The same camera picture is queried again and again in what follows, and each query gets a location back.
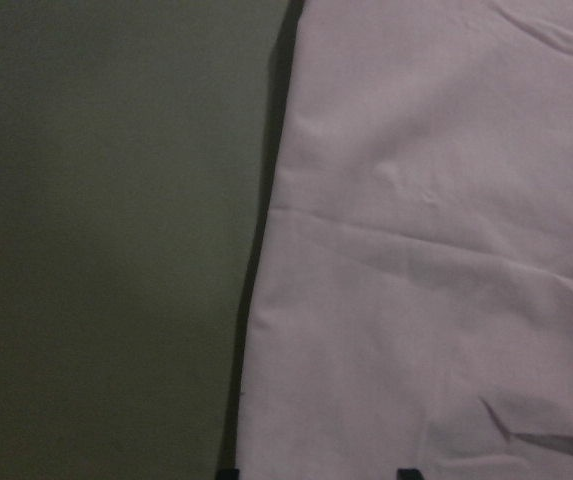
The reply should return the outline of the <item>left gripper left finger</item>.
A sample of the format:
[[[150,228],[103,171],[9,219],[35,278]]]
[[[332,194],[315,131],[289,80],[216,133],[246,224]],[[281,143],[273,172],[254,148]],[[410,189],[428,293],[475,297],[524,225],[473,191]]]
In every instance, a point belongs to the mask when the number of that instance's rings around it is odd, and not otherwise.
[[[240,470],[237,468],[220,469],[216,473],[216,480],[239,480]]]

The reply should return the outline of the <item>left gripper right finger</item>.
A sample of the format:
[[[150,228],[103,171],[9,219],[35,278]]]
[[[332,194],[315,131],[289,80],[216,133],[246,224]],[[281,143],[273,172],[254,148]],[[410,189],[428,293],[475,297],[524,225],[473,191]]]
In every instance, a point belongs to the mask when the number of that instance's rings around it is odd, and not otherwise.
[[[397,480],[420,480],[420,470],[416,468],[399,468],[396,473]]]

